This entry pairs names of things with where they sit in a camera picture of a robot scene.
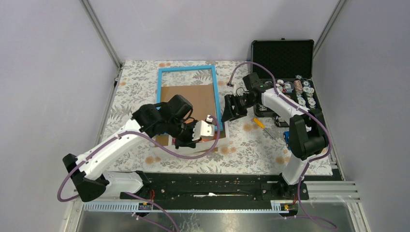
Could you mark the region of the brown fibreboard backing panel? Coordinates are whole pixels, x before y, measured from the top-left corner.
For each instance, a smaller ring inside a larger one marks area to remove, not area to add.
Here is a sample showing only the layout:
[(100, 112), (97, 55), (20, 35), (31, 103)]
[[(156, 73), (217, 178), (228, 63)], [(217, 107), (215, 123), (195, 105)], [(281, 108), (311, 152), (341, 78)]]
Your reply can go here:
[[(210, 85), (194, 85), (194, 86), (162, 86), (158, 90), (158, 102), (169, 101), (174, 95), (181, 95), (187, 99), (193, 106), (191, 117), (197, 120), (205, 120), (207, 115), (217, 117), (217, 108), (214, 95), (214, 87)], [(174, 138), (167, 135), (158, 135), (155, 141), (165, 148), (181, 155), (191, 155), (197, 152), (204, 152), (208, 150), (214, 139), (203, 139), (196, 144), (195, 148), (180, 147), (175, 148)]]

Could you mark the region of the yellow handled screwdriver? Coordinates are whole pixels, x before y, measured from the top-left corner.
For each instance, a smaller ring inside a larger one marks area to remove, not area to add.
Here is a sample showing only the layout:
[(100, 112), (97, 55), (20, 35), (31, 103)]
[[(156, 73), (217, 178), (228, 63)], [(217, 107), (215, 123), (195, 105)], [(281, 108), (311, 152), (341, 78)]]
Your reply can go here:
[(257, 118), (254, 118), (253, 121), (262, 129), (264, 130), (270, 137), (272, 137), (274, 140), (276, 140), (276, 138), (274, 137), (274, 135), (265, 127), (265, 125)]

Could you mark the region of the hot air balloon photo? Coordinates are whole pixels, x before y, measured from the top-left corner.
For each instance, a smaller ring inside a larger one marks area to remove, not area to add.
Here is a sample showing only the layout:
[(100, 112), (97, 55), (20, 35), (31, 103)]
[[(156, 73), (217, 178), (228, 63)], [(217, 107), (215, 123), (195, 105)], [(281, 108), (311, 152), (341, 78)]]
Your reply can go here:
[[(167, 136), (168, 146), (166, 146), (166, 147), (168, 149), (172, 150), (173, 152), (176, 152), (176, 153), (181, 154), (181, 155), (188, 155), (188, 154), (192, 154), (192, 153), (196, 153), (196, 152), (203, 152), (203, 151), (208, 150), (213, 145), (213, 143), (216, 140), (216, 136), (217, 136), (217, 133), (215, 133), (215, 135), (212, 139), (203, 138), (201, 141), (199, 141), (198, 143), (195, 144), (195, 148), (181, 147), (181, 146), (179, 148), (176, 148), (175, 147), (175, 138), (173, 138), (171, 136)], [(219, 140), (218, 140), (217, 145), (215, 146), (215, 148), (217, 148), (219, 146), (225, 146), (229, 142), (230, 142), (229, 134), (226, 134), (225, 131), (221, 131)]]

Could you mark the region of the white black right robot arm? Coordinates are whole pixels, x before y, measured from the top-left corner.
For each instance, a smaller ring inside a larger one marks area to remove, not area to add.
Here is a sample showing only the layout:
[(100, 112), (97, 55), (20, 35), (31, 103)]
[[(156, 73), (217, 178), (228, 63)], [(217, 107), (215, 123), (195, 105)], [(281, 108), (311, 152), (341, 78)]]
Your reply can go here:
[(308, 109), (286, 97), (275, 81), (263, 82), (257, 73), (243, 77), (245, 92), (242, 95), (225, 95), (222, 122), (245, 117), (248, 108), (261, 104), (286, 121), (289, 125), (291, 158), (281, 174), (284, 182), (277, 186), (278, 195), (289, 199), (296, 193), (296, 185), (302, 181), (308, 165), (325, 158), (331, 152), (331, 140), (320, 109)]

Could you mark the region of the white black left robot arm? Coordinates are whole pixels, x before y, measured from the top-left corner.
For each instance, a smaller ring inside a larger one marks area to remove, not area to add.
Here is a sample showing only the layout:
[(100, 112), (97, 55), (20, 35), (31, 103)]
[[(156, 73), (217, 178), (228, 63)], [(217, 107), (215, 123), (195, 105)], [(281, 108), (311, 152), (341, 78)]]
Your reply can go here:
[[(150, 186), (137, 172), (111, 172), (107, 168), (118, 158), (141, 142), (149, 141), (162, 151), (185, 160), (196, 160), (210, 154), (217, 147), (220, 133), (225, 129), (221, 119), (208, 115), (205, 120), (191, 117), (192, 104), (181, 95), (168, 102), (142, 105), (118, 131), (89, 151), (78, 156), (67, 154), (63, 164), (68, 172), (63, 179), (57, 199), (68, 202), (76, 197), (62, 198), (62, 190), (69, 180), (83, 202), (93, 201), (103, 195), (118, 196), (122, 192), (133, 193), (143, 199), (149, 195)], [(175, 149), (194, 149), (204, 138), (212, 138), (213, 144), (196, 156), (181, 155), (156, 142), (157, 135), (168, 134), (175, 139)]]

